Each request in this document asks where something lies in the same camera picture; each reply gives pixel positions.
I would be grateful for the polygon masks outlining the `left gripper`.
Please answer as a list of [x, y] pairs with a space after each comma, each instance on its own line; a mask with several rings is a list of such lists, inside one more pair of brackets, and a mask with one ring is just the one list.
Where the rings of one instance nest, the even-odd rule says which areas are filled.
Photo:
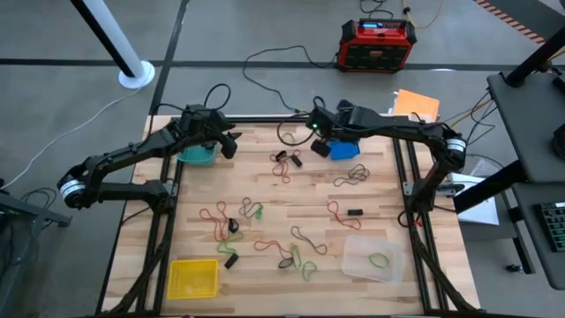
[[203, 142], [236, 140], [242, 132], [227, 132], [230, 121], [219, 110], [206, 109], [203, 105], [187, 105], [180, 119], [180, 130], [186, 136], [198, 137]]

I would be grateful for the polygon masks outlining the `red rubber band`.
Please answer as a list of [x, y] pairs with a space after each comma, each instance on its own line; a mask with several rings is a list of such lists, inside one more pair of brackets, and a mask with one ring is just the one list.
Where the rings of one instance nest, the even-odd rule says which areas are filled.
[[283, 246], [276, 240], [269, 240], [269, 241], [255, 241], [253, 243], [253, 248], [259, 252], [265, 252], [269, 248], [274, 248], [283, 259], [291, 259], [293, 254], [291, 251], [283, 248]]
[[290, 170], [290, 164], [293, 163], [295, 165], [294, 162], [291, 161], [290, 157], [292, 155], [296, 155], [298, 158], [301, 155], [301, 151], [299, 149], [295, 149], [295, 150], [291, 150], [291, 151], [287, 151], [287, 156], [284, 157], [280, 162], [277, 162], [275, 160], [275, 156], [277, 154], [271, 155], [269, 157], [269, 159], [275, 164], [275, 166], [272, 169], [272, 174], [274, 176], [280, 177], [281, 181], [284, 184], [288, 184], [291, 181], [291, 178], [289, 176], [289, 170]]
[[329, 201], [327, 204], [327, 210], [330, 214], [333, 215], [333, 217], [335, 218], [335, 220], [344, 227], [348, 227], [351, 228], [353, 230], [360, 230], [362, 227], [361, 222], [354, 217], [347, 217], [347, 216], [341, 216], [339, 214], [339, 204], [337, 201]]
[[205, 221], [211, 221], [214, 223], [214, 239], [217, 242], [226, 240], [230, 236], [230, 232], [227, 229], [230, 219], [227, 217], [225, 211], [227, 204], [224, 201], [218, 201], [216, 203], [216, 210], [218, 216], [214, 215], [209, 209], [202, 208], [199, 211], [199, 216]]

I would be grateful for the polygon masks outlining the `blue plastic basket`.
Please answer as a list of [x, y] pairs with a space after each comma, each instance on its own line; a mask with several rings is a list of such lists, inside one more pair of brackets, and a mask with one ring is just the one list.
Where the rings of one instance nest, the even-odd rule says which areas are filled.
[[330, 147], [329, 156], [335, 161], [351, 159], [360, 154], [360, 147], [357, 142], [331, 140], [328, 145]]

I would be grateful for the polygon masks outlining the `teal plastic basket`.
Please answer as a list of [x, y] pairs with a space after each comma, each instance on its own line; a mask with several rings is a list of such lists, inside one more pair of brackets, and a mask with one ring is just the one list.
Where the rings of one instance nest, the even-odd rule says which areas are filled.
[[216, 145], [193, 146], [177, 155], [179, 162], [189, 166], [213, 166], [216, 158]]

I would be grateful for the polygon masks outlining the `red black power station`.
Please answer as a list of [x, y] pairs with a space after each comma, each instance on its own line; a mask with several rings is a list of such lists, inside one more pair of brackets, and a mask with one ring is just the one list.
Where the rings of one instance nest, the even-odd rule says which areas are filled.
[[341, 72], [396, 73], [404, 68], [415, 28], [407, 19], [359, 19], [342, 25], [336, 68]]

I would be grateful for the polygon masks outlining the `orange paper sheet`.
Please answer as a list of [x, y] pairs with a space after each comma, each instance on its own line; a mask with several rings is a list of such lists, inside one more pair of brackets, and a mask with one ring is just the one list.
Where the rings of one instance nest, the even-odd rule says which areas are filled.
[[438, 99], [399, 89], [395, 94], [392, 113], [395, 115], [414, 115], [426, 122], [434, 122], [439, 115], [441, 102]]

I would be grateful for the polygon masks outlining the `clear plastic container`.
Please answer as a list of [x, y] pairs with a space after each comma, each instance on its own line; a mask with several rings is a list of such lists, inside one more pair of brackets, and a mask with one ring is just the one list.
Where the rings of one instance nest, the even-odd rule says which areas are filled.
[[[368, 256], [383, 253], [390, 265], [385, 269], [375, 268]], [[348, 276], [365, 278], [382, 283], [401, 283], [403, 280], [403, 251], [400, 245], [376, 237], [350, 235], [345, 239], [342, 272]]]

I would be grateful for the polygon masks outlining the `yellow plastic basket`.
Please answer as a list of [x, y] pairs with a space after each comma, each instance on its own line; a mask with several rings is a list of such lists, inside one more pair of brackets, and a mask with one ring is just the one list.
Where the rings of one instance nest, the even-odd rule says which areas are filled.
[[168, 299], [214, 298], [217, 285], [217, 260], [172, 261], [169, 265]]

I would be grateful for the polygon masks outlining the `tall pole with white base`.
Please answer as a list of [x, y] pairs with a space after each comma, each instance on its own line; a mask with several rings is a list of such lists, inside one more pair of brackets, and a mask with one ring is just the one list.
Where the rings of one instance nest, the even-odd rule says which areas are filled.
[[119, 68], [118, 82], [128, 89], [151, 83], [154, 66], [141, 60], [104, 0], [70, 0]]

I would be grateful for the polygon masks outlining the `black diagonal beam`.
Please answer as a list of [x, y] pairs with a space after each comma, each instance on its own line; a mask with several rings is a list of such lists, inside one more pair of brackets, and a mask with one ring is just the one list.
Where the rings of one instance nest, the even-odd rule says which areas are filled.
[[455, 210], [460, 214], [491, 197], [507, 190], [514, 183], [524, 182], [527, 176], [519, 160], [505, 166], [492, 176], [466, 189], [454, 198]]

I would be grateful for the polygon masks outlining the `white paper sheet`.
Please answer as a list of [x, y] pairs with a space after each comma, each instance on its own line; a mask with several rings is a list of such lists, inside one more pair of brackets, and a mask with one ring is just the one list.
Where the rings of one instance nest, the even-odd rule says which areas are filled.
[[[463, 186], [462, 190], [456, 192], [456, 197], [484, 180], [485, 179], [481, 177], [458, 173], [450, 173], [448, 175], [448, 182], [451, 185]], [[481, 223], [498, 226], [500, 222], [494, 197], [482, 201], [480, 204], [459, 213], [458, 220], [466, 223]]]

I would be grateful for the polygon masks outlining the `black desk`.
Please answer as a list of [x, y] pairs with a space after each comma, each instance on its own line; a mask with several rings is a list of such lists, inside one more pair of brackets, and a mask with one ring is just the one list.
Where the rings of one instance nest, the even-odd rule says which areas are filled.
[[511, 87], [500, 74], [487, 78], [519, 162], [534, 183], [565, 182], [565, 160], [553, 151], [554, 131], [565, 124], [565, 94], [553, 79], [535, 73]]

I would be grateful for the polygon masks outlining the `round black object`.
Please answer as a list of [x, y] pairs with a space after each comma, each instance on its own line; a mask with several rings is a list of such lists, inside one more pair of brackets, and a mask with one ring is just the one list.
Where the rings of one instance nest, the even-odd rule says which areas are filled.
[[565, 161], [565, 124], [553, 132], [552, 149], [559, 158]]

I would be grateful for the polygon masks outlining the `black keyboard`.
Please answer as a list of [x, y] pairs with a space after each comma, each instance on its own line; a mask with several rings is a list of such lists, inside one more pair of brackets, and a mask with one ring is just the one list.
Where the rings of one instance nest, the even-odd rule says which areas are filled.
[[565, 201], [534, 206], [542, 230], [554, 253], [565, 253]]

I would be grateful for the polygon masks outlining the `black diagonal post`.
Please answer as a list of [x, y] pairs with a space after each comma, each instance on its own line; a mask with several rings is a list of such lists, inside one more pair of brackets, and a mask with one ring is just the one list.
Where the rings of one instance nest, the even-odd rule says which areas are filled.
[[517, 66], [514, 71], [504, 75], [505, 82], [511, 87], [522, 86], [526, 77], [547, 62], [564, 45], [565, 25]]

